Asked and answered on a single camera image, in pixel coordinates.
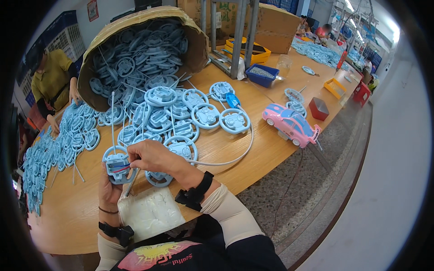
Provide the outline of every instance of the toy car wheel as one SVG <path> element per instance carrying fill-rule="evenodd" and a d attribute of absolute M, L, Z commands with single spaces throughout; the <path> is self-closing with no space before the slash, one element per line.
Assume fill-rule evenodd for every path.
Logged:
<path fill-rule="evenodd" d="M 298 139 L 293 139 L 293 144 L 296 146 L 300 146 L 300 141 L 298 141 Z"/>

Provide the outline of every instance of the hand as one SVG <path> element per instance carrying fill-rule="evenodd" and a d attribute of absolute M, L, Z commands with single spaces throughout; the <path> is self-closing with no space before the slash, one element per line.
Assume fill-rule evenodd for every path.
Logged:
<path fill-rule="evenodd" d="M 56 119 L 52 115 L 47 115 L 47 121 L 50 123 L 51 129 L 54 131 L 54 133 L 58 134 L 60 130 Z"/>
<path fill-rule="evenodd" d="M 76 102 L 76 105 L 79 105 L 79 100 L 81 99 L 79 91 L 77 90 L 77 78 L 72 77 L 69 82 L 69 104 L 72 103 L 72 99 Z"/>
<path fill-rule="evenodd" d="M 122 185 L 110 182 L 105 163 L 101 163 L 101 179 L 99 181 L 99 206 L 110 212 L 118 210 L 118 201 L 122 194 Z"/>
<path fill-rule="evenodd" d="M 169 151 L 156 140 L 145 139 L 127 147 L 130 168 L 171 174 L 180 167 L 187 167 L 185 159 Z"/>

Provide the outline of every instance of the tipped over cardboard box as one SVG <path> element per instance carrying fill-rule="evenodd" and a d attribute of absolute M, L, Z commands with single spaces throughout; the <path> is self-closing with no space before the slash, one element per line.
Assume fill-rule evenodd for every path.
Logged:
<path fill-rule="evenodd" d="M 250 17 L 250 9 L 247 10 L 246 22 Z M 287 54 L 299 23 L 300 18 L 294 14 L 273 5 L 259 3 L 255 42 L 272 53 Z M 247 37 L 246 27 L 243 36 Z"/>
<path fill-rule="evenodd" d="M 106 25 L 93 39 L 83 55 L 83 64 L 77 84 L 78 92 L 83 101 L 99 112 L 105 112 L 109 109 L 107 98 L 94 93 L 89 85 L 90 78 L 97 77 L 93 71 L 93 55 L 98 51 L 100 45 L 112 35 L 131 26 L 140 25 L 149 20 L 171 17 L 180 20 L 184 33 L 188 38 L 188 50 L 185 54 L 180 55 L 183 65 L 180 66 L 179 71 L 175 75 L 180 77 L 186 72 L 185 76 L 189 76 L 200 72 L 208 61 L 208 37 L 182 9 L 170 6 L 154 7 L 132 13 Z"/>

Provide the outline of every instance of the pink toy car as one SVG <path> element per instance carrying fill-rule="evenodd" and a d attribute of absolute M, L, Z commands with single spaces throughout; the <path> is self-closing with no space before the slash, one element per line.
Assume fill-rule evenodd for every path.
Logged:
<path fill-rule="evenodd" d="M 268 105 L 262 113 L 262 118 L 300 148 L 306 147 L 309 142 L 316 144 L 316 139 L 321 131 L 321 128 L 316 124 L 315 130 L 312 129 L 307 120 L 297 111 L 279 104 Z"/>

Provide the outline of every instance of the plastic bag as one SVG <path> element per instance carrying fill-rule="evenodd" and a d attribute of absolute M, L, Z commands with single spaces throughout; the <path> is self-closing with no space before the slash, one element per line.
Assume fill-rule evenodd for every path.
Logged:
<path fill-rule="evenodd" d="M 243 80 L 244 78 L 246 78 L 246 74 L 244 73 L 245 70 L 246 67 L 244 66 L 244 59 L 240 57 L 240 59 L 238 60 L 238 72 L 237 72 L 238 80 Z"/>
<path fill-rule="evenodd" d="M 152 187 L 118 202 L 123 225 L 134 230 L 134 242 L 139 242 L 185 223 L 168 187 Z"/>

